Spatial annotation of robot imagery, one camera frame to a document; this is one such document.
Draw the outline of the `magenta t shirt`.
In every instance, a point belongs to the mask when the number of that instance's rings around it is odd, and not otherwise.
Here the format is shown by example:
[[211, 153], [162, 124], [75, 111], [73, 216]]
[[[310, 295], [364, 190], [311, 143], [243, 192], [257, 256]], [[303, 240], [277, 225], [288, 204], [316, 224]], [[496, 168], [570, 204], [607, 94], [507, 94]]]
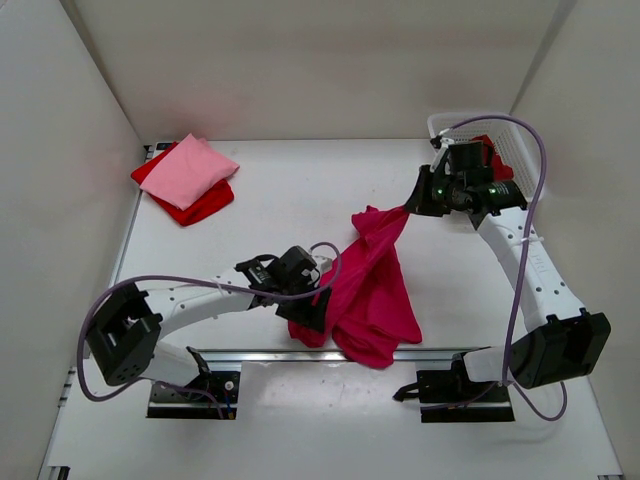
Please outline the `magenta t shirt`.
[[332, 339], [350, 360], [374, 369], [389, 367], [399, 345], [422, 342], [395, 248], [408, 219], [401, 206], [368, 206], [351, 217], [356, 237], [341, 253], [325, 331], [290, 322], [291, 338], [310, 348]]

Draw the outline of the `red t shirt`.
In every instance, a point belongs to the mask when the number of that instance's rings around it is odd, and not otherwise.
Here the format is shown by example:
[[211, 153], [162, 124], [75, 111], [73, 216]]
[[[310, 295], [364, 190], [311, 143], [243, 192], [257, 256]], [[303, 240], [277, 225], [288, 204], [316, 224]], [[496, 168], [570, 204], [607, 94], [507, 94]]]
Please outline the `red t shirt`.
[[[174, 150], [177, 145], [177, 142], [164, 143], [166, 149], [162, 150], [156, 157], [148, 160], [146, 163], [135, 169], [130, 174], [131, 179], [136, 182], [138, 186], [141, 186], [142, 182], [157, 166], [157, 164], [161, 162], [172, 150]], [[226, 179], [222, 179], [204, 192], [186, 210], [180, 210], [169, 202], [154, 195], [150, 195], [150, 198], [178, 225], [181, 227], [189, 227], [229, 205], [234, 200], [235, 196], [229, 182]]]

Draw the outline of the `pink t shirt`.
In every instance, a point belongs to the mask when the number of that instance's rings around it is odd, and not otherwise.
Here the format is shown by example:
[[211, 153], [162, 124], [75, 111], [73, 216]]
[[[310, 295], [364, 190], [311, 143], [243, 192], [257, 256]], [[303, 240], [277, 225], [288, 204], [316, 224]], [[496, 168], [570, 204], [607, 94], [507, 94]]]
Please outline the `pink t shirt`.
[[188, 134], [151, 169], [140, 188], [184, 211], [238, 169], [206, 140]]

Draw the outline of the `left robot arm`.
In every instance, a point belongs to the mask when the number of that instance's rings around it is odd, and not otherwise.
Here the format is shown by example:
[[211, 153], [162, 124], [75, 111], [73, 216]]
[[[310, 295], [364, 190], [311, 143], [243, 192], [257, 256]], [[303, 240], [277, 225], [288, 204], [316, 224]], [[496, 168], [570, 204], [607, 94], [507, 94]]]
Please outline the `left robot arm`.
[[128, 279], [98, 302], [84, 335], [110, 387], [139, 378], [175, 385], [188, 398], [208, 389], [205, 360], [192, 347], [174, 347], [167, 336], [204, 320], [274, 306], [276, 316], [317, 333], [326, 327], [330, 284], [337, 259], [300, 246], [282, 256], [258, 255], [210, 280], [167, 277], [166, 288], [142, 288]]

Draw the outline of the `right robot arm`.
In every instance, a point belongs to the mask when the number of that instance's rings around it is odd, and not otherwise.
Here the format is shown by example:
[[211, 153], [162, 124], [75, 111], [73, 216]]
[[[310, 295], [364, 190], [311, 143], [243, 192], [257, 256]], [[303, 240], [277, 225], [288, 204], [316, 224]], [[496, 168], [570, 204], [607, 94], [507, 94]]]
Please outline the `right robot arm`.
[[410, 214], [443, 217], [467, 214], [489, 245], [513, 291], [513, 316], [526, 333], [502, 347], [463, 353], [448, 376], [449, 391], [471, 400], [485, 383], [514, 383], [533, 389], [588, 376], [611, 333], [602, 313], [591, 313], [572, 293], [536, 233], [534, 206], [512, 179], [499, 180], [479, 140], [455, 143], [437, 137], [432, 164], [423, 165], [405, 204]]

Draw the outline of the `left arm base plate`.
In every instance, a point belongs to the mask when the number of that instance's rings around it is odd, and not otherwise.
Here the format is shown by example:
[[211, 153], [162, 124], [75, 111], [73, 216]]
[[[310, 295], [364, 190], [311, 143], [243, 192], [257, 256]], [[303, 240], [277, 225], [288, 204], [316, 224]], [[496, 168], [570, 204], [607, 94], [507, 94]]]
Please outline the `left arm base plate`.
[[153, 385], [147, 404], [150, 419], [232, 421], [238, 416], [241, 364], [210, 363], [209, 376], [179, 391]]

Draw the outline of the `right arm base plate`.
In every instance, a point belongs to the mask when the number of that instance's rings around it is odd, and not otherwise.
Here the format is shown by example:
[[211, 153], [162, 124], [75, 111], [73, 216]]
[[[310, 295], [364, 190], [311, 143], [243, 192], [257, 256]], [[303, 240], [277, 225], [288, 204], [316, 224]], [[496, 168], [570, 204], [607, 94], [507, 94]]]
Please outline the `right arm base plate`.
[[504, 386], [492, 382], [469, 383], [452, 370], [419, 370], [416, 375], [423, 424], [515, 421]]

